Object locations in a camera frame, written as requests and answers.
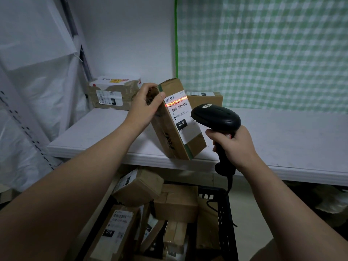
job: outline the person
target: person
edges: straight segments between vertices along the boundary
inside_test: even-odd
[[[63,260],[105,195],[123,156],[149,125],[165,93],[150,105],[145,83],[110,135],[37,181],[0,211],[2,260]],[[283,260],[348,260],[348,242],[309,209],[260,159],[248,130],[233,139],[206,131],[249,182]]]

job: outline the barcode scanner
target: barcode scanner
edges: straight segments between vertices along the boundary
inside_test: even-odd
[[[228,138],[233,138],[241,126],[241,119],[235,112],[225,107],[214,104],[201,104],[191,111],[191,117],[213,131],[220,132]],[[225,150],[215,143],[220,162],[215,165],[215,171],[221,176],[227,177],[227,194],[232,188],[232,176],[236,173],[236,167],[228,160]]]

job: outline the black plastic crate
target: black plastic crate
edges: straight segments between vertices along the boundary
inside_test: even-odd
[[[177,184],[177,185],[192,185],[187,183],[178,183],[165,181],[166,184]],[[236,246],[235,232],[233,229],[233,220],[230,208],[230,201],[228,196],[226,196],[226,190],[223,188],[214,188],[206,186],[198,186],[198,194],[202,194],[202,198],[207,198],[209,200],[214,200],[217,202],[218,206],[218,216],[219,216],[219,240],[221,255],[225,260],[238,261],[238,253]],[[105,221],[108,213],[110,212],[113,205],[118,204],[117,200],[110,196],[105,203],[102,211],[100,212],[96,222],[93,225],[85,243],[83,244],[79,254],[76,257],[76,261],[83,260],[89,247],[91,246],[94,238],[97,236],[99,229],[101,228],[103,222]]]

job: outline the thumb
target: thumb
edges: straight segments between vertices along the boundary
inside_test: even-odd
[[[226,149],[228,147],[229,139],[224,134],[215,132],[211,129],[207,129],[205,133],[211,140],[219,143],[223,149]]]
[[[164,98],[166,97],[166,93],[165,92],[160,92],[159,94],[156,95],[156,97],[154,97],[154,99],[152,100],[150,107],[156,111],[158,109],[158,107],[161,105],[161,103],[163,102]]]

